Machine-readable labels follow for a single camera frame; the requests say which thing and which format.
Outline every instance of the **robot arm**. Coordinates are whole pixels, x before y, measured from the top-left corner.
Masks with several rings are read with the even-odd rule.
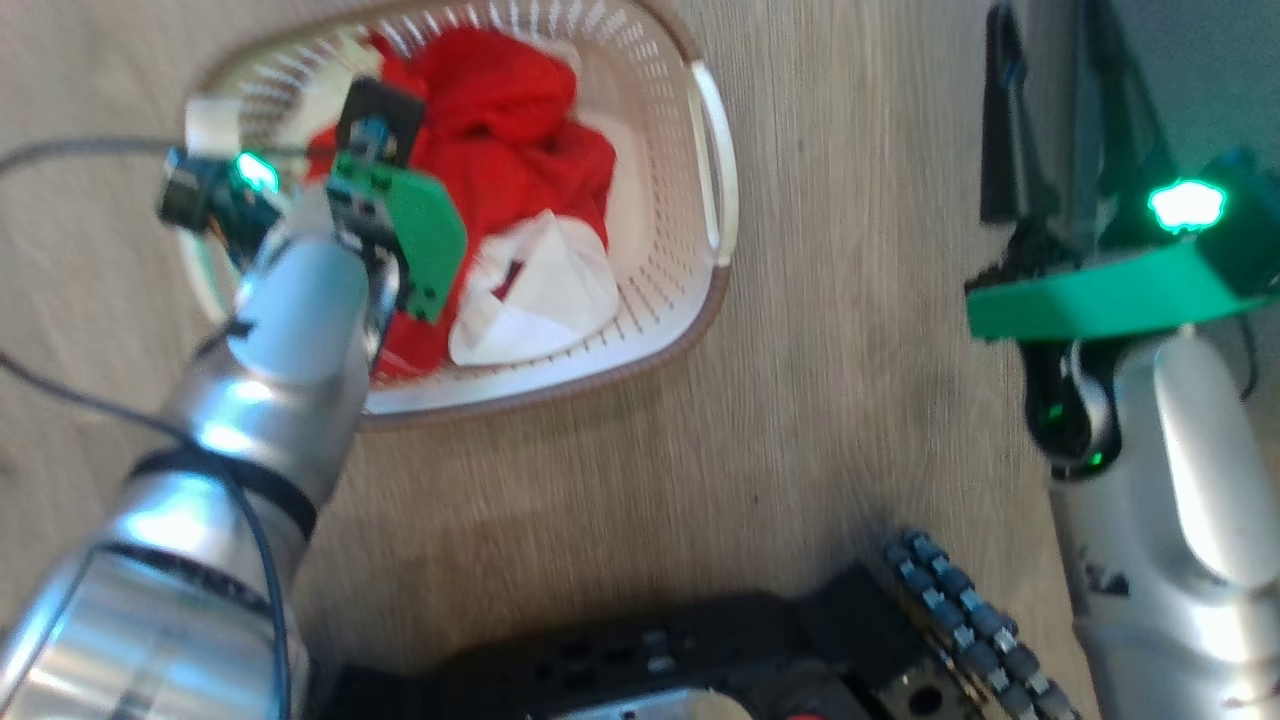
[[[399,283],[394,259],[369,263],[330,218],[320,188],[275,225],[234,320],[164,407],[234,469],[285,592],[338,482]],[[0,655],[0,715],[275,717],[268,597],[246,518],[209,459],[184,447],[145,457]],[[307,662],[301,643],[289,650],[297,708]]]
[[[966,287],[970,325],[1018,342],[1103,717],[1280,717],[1280,496],[1231,374],[1193,329],[1271,299],[1280,197],[1240,152],[1203,183],[1176,182],[1110,6],[1085,10],[1114,218],[1085,256],[1050,231],[1051,196],[1024,190],[1043,181],[1029,123],[1010,109],[1025,69],[1011,10],[997,6],[983,219],[1018,229]],[[1169,192],[1179,186],[1216,195],[1216,214],[1197,218],[1194,195]]]

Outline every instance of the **basket rim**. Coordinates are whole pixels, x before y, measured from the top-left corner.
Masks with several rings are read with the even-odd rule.
[[[657,22],[671,37],[672,42],[676,45],[676,50],[680,53],[681,60],[684,60],[686,65],[703,59],[703,51],[698,46],[698,42],[694,41],[692,32],[690,32],[689,26],[685,24],[680,15],[676,14],[676,10],[668,4],[668,0],[621,1],[630,3],[636,8],[645,10],[649,17],[652,17],[654,22]],[[380,19],[389,14],[408,13],[411,10],[436,4],[448,5],[449,3],[431,3],[430,0],[399,0],[385,5],[376,5],[374,8],[335,13],[328,18],[307,22],[292,29],[246,42],[234,47],[230,53],[224,55],[223,59],[215,61],[207,70],[205,70],[187,96],[192,97],[196,95],[204,95],[212,90],[218,81],[225,77],[233,67],[238,65],[241,58],[246,55],[268,53],[294,38],[298,41],[310,40],[319,33],[333,29],[335,26]]]

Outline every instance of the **cable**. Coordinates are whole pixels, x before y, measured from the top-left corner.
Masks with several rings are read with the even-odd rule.
[[[1244,342],[1244,357],[1248,363],[1248,378],[1244,382],[1244,391],[1240,392],[1240,402],[1253,397],[1253,391],[1258,389],[1261,370],[1258,369],[1258,336],[1253,332],[1253,323],[1247,315],[1238,315],[1240,325],[1240,341]]]
[[[182,141],[134,136],[93,136],[44,140],[20,146],[0,156],[0,177],[20,167],[54,158],[73,155],[163,154],[168,152],[170,147],[180,145]],[[253,147],[246,150],[262,155],[282,156],[312,156],[332,152],[332,149],[311,150],[291,147]],[[195,438],[188,436],[182,428],[172,425],[154,415],[73,389],[63,383],[41,375],[40,373],[14,360],[3,350],[0,350],[0,369],[4,369],[23,383],[58,400],[88,407],[106,415],[114,415],[128,423],[141,425],[166,436],[175,442],[198,451],[201,457],[210,461],[210,465],[212,466],[210,477],[223,486],[227,495],[244,516],[244,520],[248,524],[250,534],[253,538],[253,544],[257,546],[257,553],[262,561],[262,574],[266,579],[266,600],[270,606],[271,632],[274,635],[273,669],[275,675],[275,691],[279,697],[276,703],[278,716],[280,720],[292,720],[293,691],[292,678],[289,676],[288,634],[284,623],[284,593],[280,591],[280,579],[276,574],[275,559],[271,557],[270,546],[266,542],[266,530],[262,528],[262,521],[257,516],[257,511],[253,510],[253,506],[250,503],[248,496],[244,493],[244,488],[236,482],[236,473],[230,465],[218,455],[201,447],[200,443],[197,443]]]

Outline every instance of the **white plastic basket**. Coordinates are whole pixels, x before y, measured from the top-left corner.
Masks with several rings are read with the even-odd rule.
[[[728,119],[687,28],[662,0],[419,1],[366,10],[255,44],[197,94],[239,97],[243,145],[270,145],[307,78],[344,42],[379,32],[408,53],[460,24],[575,45],[580,108],[622,117],[643,137],[637,187],[648,192],[652,232],[643,261],[617,278],[621,310],[602,333],[548,359],[444,368],[375,387],[365,407],[372,421],[499,411],[617,382],[687,351],[728,287],[739,214]],[[197,300],[211,320],[223,320],[234,278],[229,261],[216,243],[189,234],[182,243]]]

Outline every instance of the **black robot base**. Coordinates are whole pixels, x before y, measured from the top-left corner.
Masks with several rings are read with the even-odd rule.
[[[991,700],[1019,720],[1075,716],[928,536],[886,559],[897,600],[859,564],[796,601],[746,593],[556,630],[426,676],[346,667],[321,720],[969,720]]]

